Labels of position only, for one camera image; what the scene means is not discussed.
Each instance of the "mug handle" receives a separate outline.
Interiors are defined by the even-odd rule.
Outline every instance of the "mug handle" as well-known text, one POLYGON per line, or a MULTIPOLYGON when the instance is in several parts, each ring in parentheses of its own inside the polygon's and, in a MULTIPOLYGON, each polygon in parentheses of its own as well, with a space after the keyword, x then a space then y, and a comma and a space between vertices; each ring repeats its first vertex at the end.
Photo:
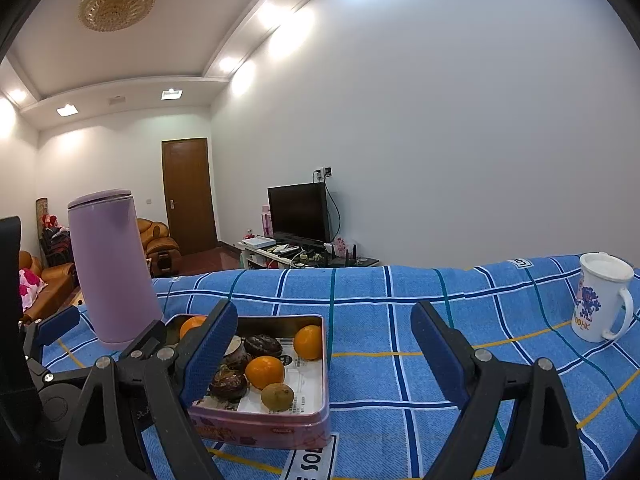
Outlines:
POLYGON ((629 326, 631 325, 631 320, 634 316, 634 299, 631 297, 631 294, 626 289, 626 286, 622 287, 618 294, 622 296, 622 300, 625 303, 625 320, 622 323, 622 327, 618 330, 617 334, 611 333, 611 330, 605 330, 602 332, 602 336, 604 339, 609 339, 615 341, 616 339, 621 338, 625 335, 626 331, 629 330, 629 326))

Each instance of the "brown leather sofa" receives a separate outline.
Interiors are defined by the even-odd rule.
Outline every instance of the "brown leather sofa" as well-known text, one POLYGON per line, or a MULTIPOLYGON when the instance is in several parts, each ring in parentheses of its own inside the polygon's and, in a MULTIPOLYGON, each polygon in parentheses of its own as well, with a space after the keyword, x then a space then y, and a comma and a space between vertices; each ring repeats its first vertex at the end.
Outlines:
POLYGON ((138 230, 145 256, 151 258, 153 276, 173 276, 178 273, 180 246, 169 236, 169 228, 162 222, 138 218, 138 230))
POLYGON ((31 256, 27 251, 20 251, 19 268, 30 269, 31 272, 40 276, 43 282, 47 283, 31 308, 24 311, 22 318, 24 322, 52 316, 74 290, 75 264, 63 264, 42 269, 39 258, 31 256))

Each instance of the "tray of fruit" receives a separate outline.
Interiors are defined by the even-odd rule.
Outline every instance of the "tray of fruit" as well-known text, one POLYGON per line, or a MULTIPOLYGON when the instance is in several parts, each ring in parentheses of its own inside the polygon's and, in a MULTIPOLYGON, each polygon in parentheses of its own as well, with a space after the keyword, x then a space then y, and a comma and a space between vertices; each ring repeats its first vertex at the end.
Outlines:
MULTIPOLYGON (((177 342, 205 318, 175 316, 168 339, 177 342)), ((189 409, 197 431, 242 446, 324 447, 330 436, 324 341, 321 316, 238 317, 207 394, 189 409)))

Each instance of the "tv screen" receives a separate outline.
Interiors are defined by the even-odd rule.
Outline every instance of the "tv screen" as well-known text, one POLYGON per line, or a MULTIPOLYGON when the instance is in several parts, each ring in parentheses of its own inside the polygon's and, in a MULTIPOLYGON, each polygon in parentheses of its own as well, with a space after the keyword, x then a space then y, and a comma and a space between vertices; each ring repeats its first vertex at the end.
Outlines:
POLYGON ((274 237, 331 241, 324 182, 270 187, 267 191, 274 237))

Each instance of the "round ceiling lamp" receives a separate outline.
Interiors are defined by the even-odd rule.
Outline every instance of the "round ceiling lamp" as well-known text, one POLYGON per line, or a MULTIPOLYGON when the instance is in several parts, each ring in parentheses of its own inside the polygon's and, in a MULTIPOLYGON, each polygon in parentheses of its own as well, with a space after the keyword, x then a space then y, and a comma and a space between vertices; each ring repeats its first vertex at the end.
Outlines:
POLYGON ((142 20, 156 0, 82 0, 78 17, 82 24, 97 32, 130 27, 142 20))

